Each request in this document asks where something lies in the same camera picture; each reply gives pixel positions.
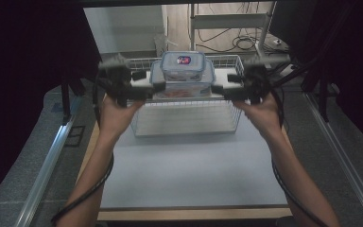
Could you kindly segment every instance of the white wall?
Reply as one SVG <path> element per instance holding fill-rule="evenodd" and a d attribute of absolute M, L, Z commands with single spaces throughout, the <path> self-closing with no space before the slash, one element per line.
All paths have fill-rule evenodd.
<path fill-rule="evenodd" d="M 154 36 L 164 34 L 163 7 L 84 9 L 99 53 L 155 50 Z"/>

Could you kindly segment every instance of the handheld controller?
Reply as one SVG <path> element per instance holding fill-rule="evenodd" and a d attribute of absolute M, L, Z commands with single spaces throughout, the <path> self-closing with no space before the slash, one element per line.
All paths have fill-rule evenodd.
<path fill-rule="evenodd" d="M 244 75 L 228 74 L 228 81 L 240 83 L 241 87 L 223 88 L 223 86 L 212 85 L 212 92 L 223 95 L 226 100 L 247 100 L 251 104 L 261 102 L 261 97 L 266 96 L 271 86 L 267 80 L 267 69 L 263 64 L 246 66 Z"/>
<path fill-rule="evenodd" d="M 145 79 L 146 71 L 131 72 L 129 61 L 118 55 L 98 65 L 97 79 L 106 78 L 100 85 L 106 90 L 108 96 L 117 100 L 122 106 L 127 106 L 128 100 L 146 100 L 165 89 L 165 83 L 153 83 L 148 87 L 134 87 L 131 80 Z"/>

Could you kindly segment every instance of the metal bar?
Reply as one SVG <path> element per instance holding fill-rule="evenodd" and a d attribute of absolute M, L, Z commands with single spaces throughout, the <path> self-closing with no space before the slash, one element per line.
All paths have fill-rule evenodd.
<path fill-rule="evenodd" d="M 66 125 L 70 119 L 69 80 L 64 71 L 61 75 L 61 102 L 63 106 L 63 122 Z"/>
<path fill-rule="evenodd" d="M 347 179 L 352 185 L 354 192 L 358 196 L 363 206 L 363 181 L 361 177 L 359 176 L 358 172 L 355 170 L 355 167 L 350 161 L 350 158 L 346 154 L 346 151 L 344 150 L 343 146 L 338 141 L 330 124 L 322 120 L 322 116 L 317 111 L 317 101 L 309 94 L 304 94 L 304 97 L 306 98 L 308 105 L 310 106 L 310 109 L 312 111 L 312 114 L 317 119 L 321 130 L 325 134 L 326 139 L 328 140 L 330 146 L 332 147 L 333 152 L 337 157 L 337 160 L 340 163 L 341 168 L 346 174 Z"/>
<path fill-rule="evenodd" d="M 294 70 L 293 72 L 289 73 L 287 76 L 275 81 L 273 83 L 273 87 L 280 87 L 280 86 L 284 85 L 285 83 L 291 81 L 292 79 L 298 77 L 302 73 L 308 71 L 315 64 L 316 60 L 317 59 L 313 59 L 309 63 L 305 64 L 303 67 L 300 67 L 300 68 Z"/>
<path fill-rule="evenodd" d="M 257 50 L 258 50 L 258 52 L 261 52 L 261 53 L 264 51 L 264 42 L 265 42 L 265 38 L 267 37 L 267 33 L 269 30 L 270 20 L 272 19 L 273 11 L 275 10 L 275 4 L 276 4 L 276 2 L 272 2 L 272 4 L 270 5 L 270 7 L 267 11 L 264 22 L 261 25 L 261 27 L 262 27 L 261 37 L 259 38 L 258 45 L 257 45 L 257 48 L 258 48 Z"/>
<path fill-rule="evenodd" d="M 194 4 L 191 4 L 190 10 L 190 50 L 196 50 L 196 31 L 195 31 L 195 24 L 196 19 L 194 15 Z"/>
<path fill-rule="evenodd" d="M 262 27 L 266 17 L 265 13 L 196 15 L 194 29 Z"/>
<path fill-rule="evenodd" d="M 326 66 L 322 66 L 321 68 L 322 75 L 320 77 L 320 96 L 319 96 L 319 107 L 318 111 L 320 115 L 323 117 L 325 122 L 329 122 L 328 115 L 326 113 L 326 103 L 328 100 L 328 74 L 326 70 Z"/>
<path fill-rule="evenodd" d="M 20 212 L 20 215 L 17 218 L 14 226 L 25 227 L 30 225 L 37 210 L 38 204 L 40 203 L 41 197 L 43 196 L 43 192 L 46 189 L 46 185 L 49 182 L 52 171 L 54 170 L 56 162 L 58 161 L 58 158 L 61 154 L 61 149 L 63 148 L 67 135 L 73 126 L 73 122 L 75 120 L 81 100 L 82 97 L 77 96 L 72 102 L 72 117 L 66 125 L 60 126 L 57 136 L 52 143 L 51 149 L 46 155 L 45 161 L 43 161 L 43 166 L 41 167 L 40 173 L 38 174 L 37 179 L 28 194 L 22 211 Z"/>
<path fill-rule="evenodd" d="M 134 7 L 134 6 L 152 6 L 152 5 L 175 5 L 175 4 L 192 4 L 192 3 L 233 3 L 235 0 L 61 0 L 61 1 L 42 1 L 48 6 L 58 7 L 82 7 L 82 8 L 104 8 L 104 7 Z"/>

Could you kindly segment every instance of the cable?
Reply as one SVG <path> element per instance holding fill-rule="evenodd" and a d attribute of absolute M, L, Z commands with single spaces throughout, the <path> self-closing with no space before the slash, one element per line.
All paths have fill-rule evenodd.
<path fill-rule="evenodd" d="M 236 38 L 234 38 L 232 40 L 232 42 L 233 42 L 233 46 L 238 47 L 241 50 L 251 50 L 251 49 L 254 48 L 254 42 L 251 39 L 247 39 L 244 36 L 237 36 Z M 242 43 L 242 42 L 250 42 L 251 46 L 250 47 L 241 47 L 239 44 Z"/>
<path fill-rule="evenodd" d="M 240 9 L 243 9 L 244 10 L 244 5 L 245 5 L 245 3 L 243 2 L 242 4 L 241 4 L 241 6 L 237 9 L 237 12 L 240 10 Z"/>
<path fill-rule="evenodd" d="M 216 36 L 214 36 L 214 37 L 212 37 L 212 38 L 209 38 L 209 39 L 207 39 L 207 40 L 202 40 L 202 38 L 201 38 L 201 34 L 199 33 L 199 39 L 202 41 L 202 42 L 208 42 L 208 41 L 212 41 L 214 38 L 216 38 L 216 37 L 218 37 L 218 36 L 220 36 L 221 34 L 223 34 L 223 33 L 225 33 L 225 32 L 227 32 L 227 31 L 229 31 L 229 30 L 231 30 L 231 28 L 228 28 L 228 29 L 226 29 L 226 30 L 224 30 L 224 31 L 222 31 L 222 32 L 220 32 L 219 34 L 217 34 Z"/>
<path fill-rule="evenodd" d="M 99 80 L 99 78 L 101 76 L 103 76 L 102 75 L 103 73 L 101 73 L 101 72 L 102 71 L 100 71 L 100 72 L 98 72 L 96 74 L 95 83 L 94 83 L 94 87 L 93 87 L 93 107 L 94 107 L 94 110 L 95 110 L 95 117 L 96 117 L 96 121 L 98 123 L 98 127 L 100 126 L 100 112 L 99 112 L 99 107 L 98 107 L 98 104 L 97 104 L 97 101 L 98 101 L 97 86 L 98 86 L 98 84 L 101 85 L 102 87 L 106 86 L 103 82 L 100 82 L 100 80 Z M 80 205 L 82 202 L 86 201 L 89 197 L 91 197 L 96 192 L 96 190 L 98 190 L 99 187 L 102 186 L 106 182 L 108 177 L 111 175 L 112 169 L 113 169 L 113 155 L 111 157 L 108 168 L 107 168 L 105 174 L 102 176 L 102 178 L 95 185 L 93 185 L 89 190 L 87 190 L 84 194 L 82 194 L 80 197 L 78 197 L 78 199 L 76 199 L 75 201 L 72 201 L 70 204 L 63 207 L 51 219 L 52 225 L 56 226 L 56 223 L 57 223 L 57 221 L 59 219 L 61 219 L 63 216 L 65 216 L 67 213 L 69 213 L 72 209 L 74 209 L 75 207 Z"/>
<path fill-rule="evenodd" d="M 213 9 L 212 9 L 212 7 L 211 7 L 211 3 L 209 3 L 209 4 L 208 4 L 208 7 L 209 7 L 209 9 L 211 10 L 211 12 L 212 12 L 213 14 L 215 14 L 214 10 L 213 10 Z"/>
<path fill-rule="evenodd" d="M 201 46 L 201 47 L 210 49 L 210 50 L 215 51 L 215 52 L 218 52 L 218 53 L 224 53 L 224 52 L 228 52 L 228 51 L 231 51 L 231 50 L 234 50 L 235 49 L 235 46 L 233 48 L 230 48 L 230 49 L 227 49 L 227 50 L 216 50 L 216 49 L 213 49 L 213 48 L 211 48 L 209 46 L 202 45 L 202 44 L 196 44 L 196 46 Z"/>
<path fill-rule="evenodd" d="M 295 198 L 294 195 L 288 190 L 288 188 L 285 186 L 285 183 L 284 183 L 282 177 L 280 176 L 279 171 L 276 168 L 276 165 L 275 165 L 275 163 L 273 161 L 272 161 L 272 168 L 273 168 L 273 173 L 274 173 L 274 175 L 276 177 L 276 180 L 278 181 L 279 185 L 282 187 L 284 192 L 287 194 L 287 196 L 291 199 L 291 201 L 293 201 L 294 204 L 296 204 L 303 212 L 305 212 L 305 214 L 309 218 L 311 218 L 319 226 L 328 227 L 328 225 L 326 225 L 322 220 L 320 220 L 314 213 L 312 213 L 311 211 L 306 209 L 304 207 L 304 205 L 299 200 L 297 200 L 297 198 Z"/>
<path fill-rule="evenodd" d="M 276 104 L 278 106 L 278 115 L 279 115 L 279 124 L 280 127 L 283 126 L 283 122 L 285 121 L 285 111 L 282 100 L 279 98 L 278 94 L 274 89 L 271 89 L 270 92 L 272 93 L 273 97 L 275 98 Z M 316 222 L 321 227 L 328 227 L 322 220 L 320 220 L 314 213 L 308 210 L 287 188 L 285 182 L 283 181 L 282 177 L 280 176 L 279 170 L 277 169 L 275 163 L 272 160 L 272 168 L 273 173 L 275 175 L 278 184 L 282 187 L 285 194 L 293 201 L 298 208 L 300 208 L 309 218 L 311 218 L 314 222 Z"/>
<path fill-rule="evenodd" d="M 101 178 L 101 180 L 99 180 L 93 187 L 91 187 L 87 192 L 85 192 L 78 199 L 76 199 L 75 201 L 72 201 L 70 204 L 68 204 L 67 206 L 65 206 L 64 208 L 62 208 L 51 219 L 52 225 L 53 226 L 56 226 L 56 223 L 57 223 L 57 221 L 59 219 L 61 219 L 64 215 L 66 215 L 67 213 L 69 213 L 69 211 L 71 211 L 72 209 L 74 209 L 75 207 L 77 207 L 78 205 L 80 205 L 83 201 L 86 201 L 89 197 L 91 197 L 91 195 L 93 195 L 96 192 L 96 190 L 98 190 L 99 187 L 106 182 L 106 180 L 108 179 L 109 175 L 111 175 L 112 168 L 113 168 L 113 155 L 112 155 L 111 161 L 110 161 L 110 163 L 108 165 L 108 169 L 105 172 L 105 175 Z"/>
<path fill-rule="evenodd" d="M 280 89 L 282 92 L 282 106 L 283 106 L 283 108 L 285 108 L 285 89 L 283 89 L 282 86 L 280 87 Z M 288 132 L 290 131 L 290 124 L 288 124 L 288 121 L 286 118 L 284 119 L 284 122 L 287 125 L 287 129 L 286 129 L 285 133 L 288 134 Z"/>

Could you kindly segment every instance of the hand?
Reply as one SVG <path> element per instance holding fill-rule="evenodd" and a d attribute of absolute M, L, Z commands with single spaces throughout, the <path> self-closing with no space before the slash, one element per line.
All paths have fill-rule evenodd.
<path fill-rule="evenodd" d="M 105 96 L 101 108 L 100 136 L 119 137 L 129 126 L 134 114 L 144 105 L 144 101 L 135 101 L 128 108 L 119 106 L 116 100 Z"/>
<path fill-rule="evenodd" d="M 246 117 L 262 136 L 268 137 L 275 131 L 281 131 L 278 105 L 271 93 L 263 99 L 262 103 L 257 105 L 249 105 L 244 101 L 234 101 L 233 105 L 244 111 Z"/>

